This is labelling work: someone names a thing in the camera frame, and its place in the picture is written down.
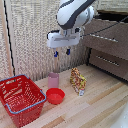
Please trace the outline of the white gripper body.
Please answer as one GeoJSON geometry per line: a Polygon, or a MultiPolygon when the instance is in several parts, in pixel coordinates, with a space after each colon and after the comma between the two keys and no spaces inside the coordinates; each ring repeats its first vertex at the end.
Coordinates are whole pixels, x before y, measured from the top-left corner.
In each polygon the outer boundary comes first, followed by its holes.
{"type": "Polygon", "coordinates": [[[77,45],[80,40],[80,29],[68,29],[61,33],[60,30],[53,30],[47,34],[47,46],[58,48],[77,45]]]}

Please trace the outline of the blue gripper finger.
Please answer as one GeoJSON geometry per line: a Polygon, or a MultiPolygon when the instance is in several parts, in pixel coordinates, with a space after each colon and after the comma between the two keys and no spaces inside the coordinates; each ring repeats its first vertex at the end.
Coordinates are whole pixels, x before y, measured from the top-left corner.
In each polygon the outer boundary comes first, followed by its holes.
{"type": "Polygon", "coordinates": [[[57,48],[54,48],[54,57],[58,57],[59,56],[59,52],[57,51],[57,48]]]}
{"type": "Polygon", "coordinates": [[[66,55],[70,55],[71,54],[71,47],[68,47],[66,50],[66,55]]]}

